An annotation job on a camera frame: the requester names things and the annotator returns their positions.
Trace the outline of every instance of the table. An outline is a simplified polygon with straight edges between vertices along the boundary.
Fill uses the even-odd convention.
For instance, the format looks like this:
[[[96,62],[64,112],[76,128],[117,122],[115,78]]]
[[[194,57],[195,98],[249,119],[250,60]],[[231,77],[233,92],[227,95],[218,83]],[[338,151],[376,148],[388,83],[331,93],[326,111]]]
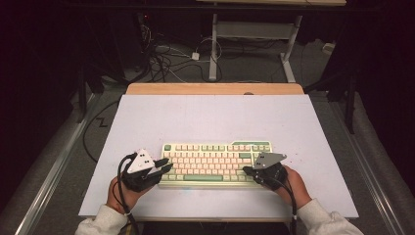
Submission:
[[[243,95],[246,92],[255,95]],[[120,160],[138,148],[146,148],[157,158],[165,142],[227,143],[241,137],[271,141],[273,152],[288,155],[283,164],[301,173],[310,195],[318,198],[324,208],[345,217],[358,217],[309,97],[302,94],[300,86],[240,83],[130,85],[119,104],[79,215],[95,216],[106,202],[108,185]],[[132,212],[140,221],[291,219],[291,208],[263,189],[156,186]]]
[[[231,4],[272,4],[272,5],[303,5],[303,6],[344,6],[346,0],[198,0]],[[220,22],[217,14],[213,14],[211,33],[211,54],[208,79],[216,81],[217,74],[217,37],[243,37],[264,39],[287,39],[287,50],[280,54],[281,64],[288,82],[296,82],[290,66],[290,55],[300,29],[302,16],[296,16],[294,23],[249,23]]]

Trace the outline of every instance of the green space bar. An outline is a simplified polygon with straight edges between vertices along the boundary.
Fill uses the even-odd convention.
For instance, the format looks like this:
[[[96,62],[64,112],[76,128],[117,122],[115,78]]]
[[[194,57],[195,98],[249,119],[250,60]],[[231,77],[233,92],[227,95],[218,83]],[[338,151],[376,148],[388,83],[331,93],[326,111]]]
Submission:
[[[184,181],[223,181],[222,175],[186,174]]]

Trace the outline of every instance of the forearm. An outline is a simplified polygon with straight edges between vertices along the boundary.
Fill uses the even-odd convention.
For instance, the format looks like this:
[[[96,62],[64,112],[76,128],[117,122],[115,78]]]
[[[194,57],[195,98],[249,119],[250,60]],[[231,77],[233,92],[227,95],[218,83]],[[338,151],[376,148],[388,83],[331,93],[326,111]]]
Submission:
[[[76,235],[118,234],[126,224],[127,217],[106,205],[102,205],[95,219],[87,218],[79,223]]]
[[[362,234],[339,213],[326,212],[316,199],[299,209],[299,217],[308,234]]]

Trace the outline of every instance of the gray floor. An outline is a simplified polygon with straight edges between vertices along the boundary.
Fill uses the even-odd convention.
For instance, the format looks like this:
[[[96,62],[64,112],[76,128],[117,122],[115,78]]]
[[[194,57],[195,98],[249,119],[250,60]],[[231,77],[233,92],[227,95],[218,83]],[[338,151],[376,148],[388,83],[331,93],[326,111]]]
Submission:
[[[267,45],[265,42],[254,43],[259,46]],[[306,86],[320,78],[330,58],[321,52],[322,46],[323,43],[318,40],[305,47],[296,44],[290,63],[300,85]],[[169,53],[191,55],[194,51],[180,45],[171,47],[179,51],[170,50]],[[284,42],[278,41],[269,49],[247,46],[244,54],[241,54],[242,49],[235,43],[224,42],[222,47],[223,53],[219,59],[222,71],[220,82],[286,82],[281,63],[276,58],[277,53],[285,49]],[[187,60],[171,56],[169,58],[175,64]],[[193,64],[201,66],[204,78],[208,77],[207,63]],[[181,67],[171,67],[174,75],[170,73],[165,80],[203,82],[199,67],[191,66],[175,71],[179,68]],[[132,77],[134,73],[130,70],[128,76]],[[141,82],[150,80],[147,76]],[[117,101],[125,91],[124,88],[113,85],[109,78],[105,78],[105,81],[107,85],[104,94],[91,98],[89,119],[111,102]],[[356,95],[354,135],[347,133],[341,121],[343,102],[329,103],[325,92],[313,92],[310,97],[360,215],[351,222],[365,234],[413,234],[414,198],[379,142],[359,96]],[[94,119],[85,132],[85,145],[95,159],[99,159],[115,112],[116,105],[110,106],[98,115],[98,118],[104,118],[103,122]],[[63,153],[68,154],[67,164],[65,168],[60,168],[62,174],[55,175],[56,187],[49,191],[50,198],[47,198],[44,208],[36,211],[38,217],[31,221],[32,226],[27,231],[28,234],[73,234],[82,220],[77,213],[95,168],[95,163],[86,154],[82,136],[73,135],[81,126],[76,123],[77,115],[78,110],[74,109],[27,173],[15,197],[1,214],[0,234],[16,233],[39,190],[43,189],[41,187],[48,173],[54,172],[56,160]],[[305,234],[301,224],[299,234]]]

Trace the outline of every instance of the keyboard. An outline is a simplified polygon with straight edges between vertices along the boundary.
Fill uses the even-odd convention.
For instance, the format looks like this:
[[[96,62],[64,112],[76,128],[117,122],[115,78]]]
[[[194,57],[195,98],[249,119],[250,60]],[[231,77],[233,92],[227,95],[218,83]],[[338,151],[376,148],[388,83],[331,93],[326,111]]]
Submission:
[[[268,141],[235,141],[230,144],[164,144],[161,157],[173,164],[160,187],[261,188],[244,166],[253,166],[261,152],[271,153]]]

